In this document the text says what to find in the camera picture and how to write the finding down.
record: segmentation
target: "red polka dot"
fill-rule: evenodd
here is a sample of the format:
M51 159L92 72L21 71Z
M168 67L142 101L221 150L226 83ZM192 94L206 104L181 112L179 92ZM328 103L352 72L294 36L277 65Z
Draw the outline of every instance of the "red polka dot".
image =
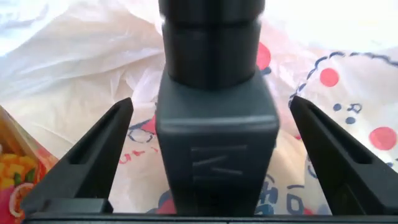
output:
M263 70L269 66L271 62L271 53L264 44L259 43L259 51L257 53L257 66Z
M390 150L397 144L397 133L388 127L380 127L369 135L372 145L380 150Z
M307 208L304 208L304 215L313 215L313 212Z
M338 83L339 75L332 68L326 68L321 72L321 83L327 87L333 87Z

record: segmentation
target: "colorful packaging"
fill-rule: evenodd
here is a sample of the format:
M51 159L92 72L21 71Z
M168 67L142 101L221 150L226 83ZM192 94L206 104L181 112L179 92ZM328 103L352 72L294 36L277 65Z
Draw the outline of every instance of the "colorful packaging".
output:
M0 106L0 224L22 221L22 199L57 161Z

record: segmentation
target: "black cylinder top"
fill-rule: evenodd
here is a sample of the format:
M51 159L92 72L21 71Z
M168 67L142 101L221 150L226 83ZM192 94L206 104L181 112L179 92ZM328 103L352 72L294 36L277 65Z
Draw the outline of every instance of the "black cylinder top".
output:
M185 24L230 24L255 20L265 0L159 0L160 13Z
M251 78L265 0L159 0L168 74L201 89Z

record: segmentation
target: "white plastic bag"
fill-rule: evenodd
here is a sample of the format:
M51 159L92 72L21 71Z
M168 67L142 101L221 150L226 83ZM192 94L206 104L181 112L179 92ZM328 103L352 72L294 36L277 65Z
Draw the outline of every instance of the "white plastic bag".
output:
M398 7L394 0L374 4L266 2L257 64L282 129L257 214L330 214L296 139L288 107L295 94L396 168L398 124L391 117L398 43L391 25ZM113 103L132 97L111 203L115 212L175 212L154 130L164 67L157 0L41 0L34 6L3 0L0 6L0 104L60 158ZM4 20L6 10L19 16Z

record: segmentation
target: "cartoon illustration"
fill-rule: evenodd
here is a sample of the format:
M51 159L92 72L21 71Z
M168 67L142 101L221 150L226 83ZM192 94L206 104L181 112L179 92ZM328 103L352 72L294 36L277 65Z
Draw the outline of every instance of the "cartoon illustration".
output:
M381 68L382 74L376 75ZM353 131L351 131L351 134L356 138L360 138L363 135L363 131L368 131L368 139L363 139L361 142L377 155L381 153L381 151L390 151L397 145L397 130L394 129L396 127L389 126L393 124L383 118L388 117L388 111L385 110L385 112L383 112L386 113L385 116L380 114L380 112L378 112L378 116L371 116L371 111L376 109L374 108L375 106L383 105L386 107L386 105L395 103L394 97L390 95L396 88L393 83L397 81L395 76L397 72L398 61L393 61L387 55L369 52L332 52L330 55L321 57L315 62L314 68L309 71L306 80L300 84L295 93L290 96L288 105L290 106L295 95L306 97L305 90L309 83L311 83L312 86L317 86L320 90L334 91L336 94L344 89L348 94L352 94L353 97L355 97L355 95L360 95L359 99L363 98L363 101L374 96L375 99L367 99L366 102L360 102L355 99L353 99L352 102L336 102L330 105L330 108L333 109L338 116L341 116L343 113L347 114L344 120L337 122L344 122L347 125L359 127L358 125L361 124L358 124L358 119L365 117L367 118L367 123L374 124L374 127L371 127L369 130L361 128L361 132L358 132L358 135ZM388 77L390 82L385 82L383 78L380 78L382 76Z
M156 135L155 122L156 116L154 115L151 119L130 126L127 135L132 141L148 143Z

